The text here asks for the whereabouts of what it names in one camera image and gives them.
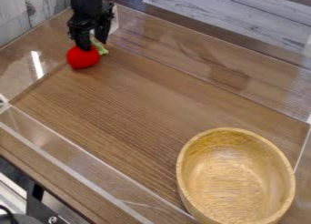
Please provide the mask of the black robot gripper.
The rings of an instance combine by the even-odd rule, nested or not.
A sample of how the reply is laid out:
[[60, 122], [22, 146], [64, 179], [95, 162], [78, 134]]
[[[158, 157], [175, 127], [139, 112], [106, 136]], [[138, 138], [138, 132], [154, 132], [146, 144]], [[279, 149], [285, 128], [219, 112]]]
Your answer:
[[95, 38], [106, 43], [115, 18], [115, 0], [71, 0], [74, 15], [67, 22], [70, 37], [76, 46], [91, 50], [90, 31]]

